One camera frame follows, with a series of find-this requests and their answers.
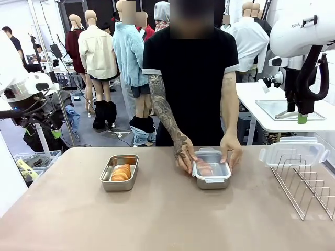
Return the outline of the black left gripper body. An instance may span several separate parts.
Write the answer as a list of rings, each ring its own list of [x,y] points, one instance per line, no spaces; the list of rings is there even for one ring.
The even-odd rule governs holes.
[[[13,123],[23,128],[29,124],[40,124],[46,129],[59,129],[63,125],[62,118],[60,112],[52,107],[51,102],[43,100],[34,105],[23,117],[13,118]]]

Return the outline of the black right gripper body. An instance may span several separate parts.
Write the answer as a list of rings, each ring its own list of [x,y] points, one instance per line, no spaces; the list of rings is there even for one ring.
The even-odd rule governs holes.
[[[287,101],[294,100],[294,94],[296,93],[296,80],[298,77],[298,70],[287,69],[285,73],[285,97]]]

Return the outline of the person's left hand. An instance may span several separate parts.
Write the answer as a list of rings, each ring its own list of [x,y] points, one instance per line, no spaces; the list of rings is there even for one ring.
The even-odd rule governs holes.
[[[220,142],[221,162],[227,163],[231,172],[242,158],[242,147],[235,133],[226,133]]]

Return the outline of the person's right hand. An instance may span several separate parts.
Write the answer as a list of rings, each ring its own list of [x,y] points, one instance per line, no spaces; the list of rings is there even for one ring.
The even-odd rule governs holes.
[[[191,174],[193,161],[197,160],[191,140],[185,134],[178,132],[173,143],[177,166],[184,169],[188,174]]]

